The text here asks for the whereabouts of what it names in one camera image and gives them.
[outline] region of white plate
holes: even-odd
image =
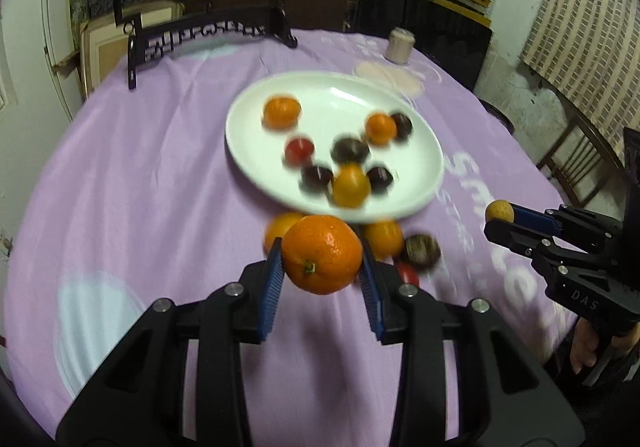
[[[292,94],[302,106],[298,126],[286,132],[262,127],[262,110],[274,94]],[[340,208],[322,194],[300,189],[300,171],[282,158],[287,141],[308,136],[316,146],[314,162],[337,172],[331,147],[338,136],[358,136],[372,111],[401,111],[414,124],[408,143],[371,147],[364,170],[384,164],[394,182],[387,194],[372,195],[360,208]],[[351,223],[369,223],[415,214],[436,195],[444,174],[438,139],[424,119],[399,96],[351,75],[292,72],[252,84],[236,98],[226,116],[226,143],[238,167],[268,195],[306,214],[332,214]]]

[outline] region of silver bolt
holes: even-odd
[[[156,301],[154,302],[154,310],[158,313],[164,313],[169,308],[171,308],[171,304],[171,299],[167,299],[166,297],[163,297],[162,299],[156,299]]]
[[[244,286],[240,283],[229,283],[225,286],[225,293],[231,297],[238,297],[239,295],[242,295],[243,291]]]
[[[413,297],[418,295],[418,289],[413,284],[402,284],[398,288],[398,293],[402,297]]]
[[[484,299],[473,299],[471,301],[471,308],[473,308],[478,313],[487,313],[491,306]]]

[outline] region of table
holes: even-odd
[[[283,207],[230,159],[225,115],[249,84],[285,71],[378,80],[433,128],[446,155],[444,183],[428,207],[402,221],[405,232],[430,231],[442,248],[423,289],[446,302],[490,300],[541,360],[566,334],[574,316],[545,297],[524,258],[482,234],[484,208],[495,198],[536,210],[561,203],[500,122],[416,51],[400,67],[382,58],[384,40],[296,36],[295,50],[240,34],[196,42],[141,71],[134,91],[121,62],[60,142],[18,234],[5,301],[18,395],[47,432],[155,299],[204,299],[263,258],[264,228]],[[375,341],[358,287],[318,297],[286,281],[267,342],[242,348],[256,446],[386,446],[400,356],[400,346]],[[193,392],[193,381],[187,385]]]

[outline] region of plate rim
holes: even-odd
[[[244,88],[244,90],[240,91],[240,93],[238,93],[236,95],[236,97],[233,99],[233,102],[231,103],[231,106],[229,106],[228,111],[226,112],[226,120],[225,120],[225,143],[227,148],[229,149],[229,153],[231,153],[231,156],[236,164],[236,166],[238,167],[239,170],[241,170],[242,174],[258,189],[260,189],[261,191],[263,191],[265,194],[267,194],[270,198],[272,198],[273,200],[276,200],[278,203],[284,205],[287,208],[293,208],[295,210],[300,210],[301,212],[306,212],[306,213],[311,213],[311,214],[317,214],[318,212],[309,212],[308,208],[302,207],[301,204],[297,203],[295,200],[292,200],[290,197],[286,196],[286,195],[281,195],[280,192],[276,192],[274,191],[274,189],[270,189],[268,188],[267,185],[265,185],[265,183],[263,182],[258,182],[258,180],[254,179],[254,175],[250,175],[247,171],[247,169],[242,166],[242,164],[238,161],[238,152],[236,149],[234,149],[234,144],[232,143],[232,141],[230,141],[228,135],[229,135],[229,127],[230,127],[230,120],[233,118],[234,112],[236,109],[238,109],[238,104],[239,101],[241,100],[241,97],[246,95],[248,92],[252,91],[255,88],[260,87],[260,85],[263,82],[267,82],[268,80],[273,80],[274,78],[289,78],[289,77],[335,77],[335,78],[340,78],[340,80],[349,80],[351,82],[357,82],[360,84],[366,84],[367,86],[370,86],[371,88],[374,88],[376,90],[385,90],[385,92],[393,97],[395,97],[396,99],[398,99],[400,101],[400,103],[402,105],[405,105],[408,109],[410,109],[416,116],[418,116],[422,122],[424,123],[424,125],[427,127],[427,129],[430,131],[431,135],[433,136],[437,147],[438,147],[438,158],[440,159],[440,166],[438,167],[438,172],[437,172],[437,180],[434,182],[433,187],[431,189],[428,189],[427,191],[425,191],[425,194],[423,194],[422,196],[418,197],[417,202],[410,205],[410,207],[408,207],[406,210],[400,210],[399,212],[396,211],[394,213],[394,215],[388,215],[388,214],[384,214],[382,216],[374,216],[374,217],[367,217],[366,213],[361,211],[359,208],[342,208],[342,207],[335,207],[334,210],[328,210],[326,213],[327,214],[331,214],[333,216],[336,216],[340,219],[343,219],[345,221],[349,221],[350,223],[370,223],[372,221],[380,221],[380,220],[385,220],[385,219],[401,219],[401,218],[406,218],[409,216],[412,216],[416,213],[418,213],[420,210],[423,210],[423,208],[425,208],[433,199],[434,197],[436,197],[438,190],[440,189],[440,187],[442,186],[442,183],[444,181],[444,153],[442,151],[442,146],[440,145],[440,140],[438,139],[437,135],[435,134],[434,130],[431,128],[431,125],[424,119],[424,117],[422,116],[422,114],[420,112],[418,112],[417,109],[415,109],[411,104],[407,103],[405,100],[402,99],[402,96],[395,90],[392,90],[386,86],[384,86],[383,84],[378,84],[376,82],[373,82],[372,80],[368,80],[366,78],[361,78],[361,77],[356,77],[354,75],[348,75],[348,74],[343,74],[343,73],[338,73],[338,72],[322,72],[322,71],[293,71],[293,72],[283,72],[283,73],[279,73],[279,74],[274,74],[274,75],[268,75],[267,77],[261,78],[260,80],[254,82],[253,84],[249,85],[248,87]]]

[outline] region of checkered curtain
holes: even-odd
[[[584,113],[623,157],[640,125],[638,0],[543,0],[522,60]]]

